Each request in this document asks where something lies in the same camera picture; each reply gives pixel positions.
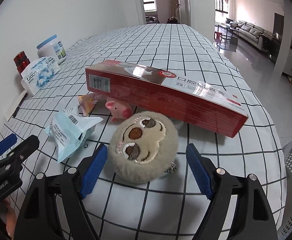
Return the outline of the person's left hand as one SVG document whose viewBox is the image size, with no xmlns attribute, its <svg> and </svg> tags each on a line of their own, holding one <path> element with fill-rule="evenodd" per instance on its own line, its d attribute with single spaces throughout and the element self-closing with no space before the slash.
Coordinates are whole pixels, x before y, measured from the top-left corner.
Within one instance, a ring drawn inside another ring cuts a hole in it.
<svg viewBox="0 0 292 240">
<path fill-rule="evenodd" d="M 15 210 L 11 207 L 11 201 L 8 197 L 0 202 L 0 219 L 5 224 L 8 236 L 14 239 L 17 216 Z"/>
</svg>

